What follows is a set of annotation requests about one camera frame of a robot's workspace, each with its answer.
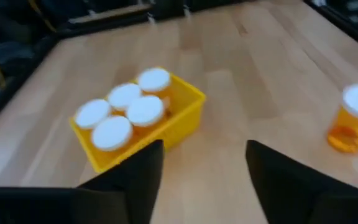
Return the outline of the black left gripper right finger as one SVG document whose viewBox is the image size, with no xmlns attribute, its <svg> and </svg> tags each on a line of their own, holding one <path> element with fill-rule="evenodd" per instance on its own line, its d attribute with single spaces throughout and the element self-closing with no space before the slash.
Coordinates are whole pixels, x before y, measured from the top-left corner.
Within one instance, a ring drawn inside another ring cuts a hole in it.
<svg viewBox="0 0 358 224">
<path fill-rule="evenodd" d="M 358 188 L 255 140 L 246 162 L 269 223 L 358 224 Z"/>
</svg>

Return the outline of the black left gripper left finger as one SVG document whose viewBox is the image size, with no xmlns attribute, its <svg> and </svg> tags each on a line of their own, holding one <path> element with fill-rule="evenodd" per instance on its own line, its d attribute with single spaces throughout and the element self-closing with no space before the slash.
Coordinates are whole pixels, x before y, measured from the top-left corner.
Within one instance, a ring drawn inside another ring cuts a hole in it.
<svg viewBox="0 0 358 224">
<path fill-rule="evenodd" d="M 129 220 L 149 223 L 162 179 L 163 156 L 164 145 L 159 139 L 80 187 L 99 192 L 124 192 Z"/>
</svg>

